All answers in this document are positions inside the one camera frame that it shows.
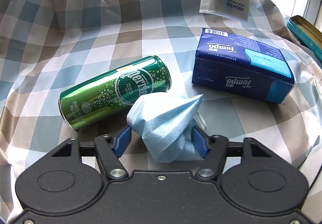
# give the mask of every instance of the tempo tissue pack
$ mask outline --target tempo tissue pack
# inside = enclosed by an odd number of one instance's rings
[[[279,49],[236,34],[203,28],[192,83],[281,103],[296,81]]]

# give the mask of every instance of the checkered cloth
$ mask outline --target checkered cloth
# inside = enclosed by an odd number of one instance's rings
[[[200,113],[208,134],[221,134],[232,141],[254,137],[294,166],[302,164],[302,172],[313,181],[322,163],[320,62],[300,46],[270,0],[250,0],[247,22],[200,14],[199,3],[0,0],[0,215],[5,220],[12,221],[22,210],[14,184],[23,170],[68,137],[89,140],[117,131],[126,123],[126,114],[120,114],[74,132],[60,116],[59,94],[149,55],[158,55],[167,64],[172,93],[188,97],[204,94]],[[278,105],[192,85],[202,27],[281,49],[297,86]],[[196,162],[154,163],[135,133],[121,161],[128,171],[198,166]],[[303,211],[319,221],[321,205],[322,178],[310,191]]]

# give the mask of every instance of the crumpled face mask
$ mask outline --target crumpled face mask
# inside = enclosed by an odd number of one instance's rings
[[[142,95],[130,109],[128,125],[145,143],[155,162],[202,158],[191,142],[191,128],[206,124],[198,113],[202,94],[187,98],[167,92]]]

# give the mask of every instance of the perrier can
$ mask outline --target perrier can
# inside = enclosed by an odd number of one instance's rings
[[[126,109],[144,94],[170,87],[165,64],[148,56],[63,91],[58,106],[65,123],[78,131]]]

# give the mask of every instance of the tin lid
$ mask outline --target tin lid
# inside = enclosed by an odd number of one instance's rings
[[[159,56],[154,55],[154,57],[157,57],[157,58],[162,62],[162,64],[164,65],[165,69],[166,69],[166,70],[167,70],[167,72],[168,72],[168,75],[169,75],[169,81],[170,81],[170,85],[169,85],[168,90],[170,90],[171,85],[172,85],[170,71],[169,71],[169,69],[168,69],[167,65],[165,64],[165,62],[164,62],[164,61],[163,61]]]
[[[291,17],[287,27],[322,61],[322,33],[316,27],[299,15]]]

